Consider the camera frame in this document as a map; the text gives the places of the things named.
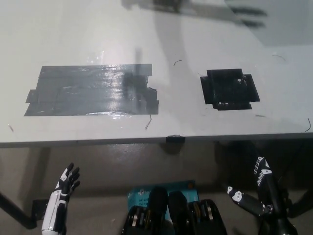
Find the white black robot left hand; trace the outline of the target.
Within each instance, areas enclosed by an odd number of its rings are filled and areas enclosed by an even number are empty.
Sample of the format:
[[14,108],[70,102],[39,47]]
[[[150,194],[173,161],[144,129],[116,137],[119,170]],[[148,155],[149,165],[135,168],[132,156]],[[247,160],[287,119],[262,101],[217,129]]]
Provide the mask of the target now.
[[41,228],[43,235],[65,235],[67,233],[67,211],[70,197],[80,185],[80,168],[70,163],[64,170],[50,195]]

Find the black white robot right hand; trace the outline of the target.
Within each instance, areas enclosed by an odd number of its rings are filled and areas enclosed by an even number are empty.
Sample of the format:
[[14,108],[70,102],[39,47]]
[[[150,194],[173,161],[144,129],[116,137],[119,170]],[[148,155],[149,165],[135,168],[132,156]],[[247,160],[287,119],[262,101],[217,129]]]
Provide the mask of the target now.
[[280,214],[283,202],[272,170],[264,157],[257,157],[253,168],[258,198],[254,198],[232,186],[227,186],[227,194],[240,208],[257,217]]

